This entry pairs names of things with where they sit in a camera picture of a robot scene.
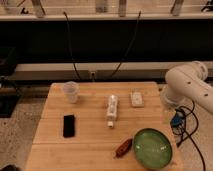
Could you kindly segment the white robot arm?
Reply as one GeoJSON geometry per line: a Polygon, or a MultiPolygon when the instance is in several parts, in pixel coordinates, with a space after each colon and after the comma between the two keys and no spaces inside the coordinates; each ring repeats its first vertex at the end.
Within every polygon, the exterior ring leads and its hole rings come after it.
{"type": "Polygon", "coordinates": [[[213,114],[213,87],[205,82],[208,68],[203,62],[192,61],[171,68],[165,74],[166,85],[160,96],[165,106],[175,108],[189,98],[213,114]]]}

